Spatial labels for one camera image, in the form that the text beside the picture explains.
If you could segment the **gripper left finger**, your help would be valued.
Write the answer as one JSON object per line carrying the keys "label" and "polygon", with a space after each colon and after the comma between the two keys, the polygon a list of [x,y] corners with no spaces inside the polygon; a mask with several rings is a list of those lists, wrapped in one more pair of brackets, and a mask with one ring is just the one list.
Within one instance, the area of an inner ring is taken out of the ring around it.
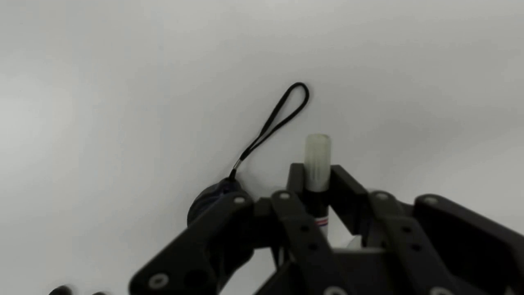
{"label": "gripper left finger", "polygon": [[257,295],[352,295],[326,238],[300,197],[304,167],[287,189],[256,202],[227,194],[202,213],[129,282],[130,295],[219,295],[254,251],[270,248],[276,271]]}

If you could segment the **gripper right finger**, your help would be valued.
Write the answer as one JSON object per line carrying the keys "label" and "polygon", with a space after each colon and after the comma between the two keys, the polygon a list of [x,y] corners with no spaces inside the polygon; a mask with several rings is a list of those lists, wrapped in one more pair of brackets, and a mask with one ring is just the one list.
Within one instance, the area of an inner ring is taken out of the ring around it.
{"label": "gripper right finger", "polygon": [[342,166],[331,167],[330,185],[349,232],[391,255],[413,295],[524,295],[524,235],[436,194],[406,204],[370,192]]}

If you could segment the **black marker with translucent cap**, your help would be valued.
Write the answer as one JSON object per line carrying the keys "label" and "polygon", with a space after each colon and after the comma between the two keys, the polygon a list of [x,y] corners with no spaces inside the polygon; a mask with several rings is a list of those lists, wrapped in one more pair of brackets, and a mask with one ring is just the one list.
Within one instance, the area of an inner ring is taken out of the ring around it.
{"label": "black marker with translucent cap", "polygon": [[327,134],[314,133],[307,136],[303,202],[325,236],[328,235],[329,230],[329,209],[324,197],[330,187],[331,150],[332,142]]}

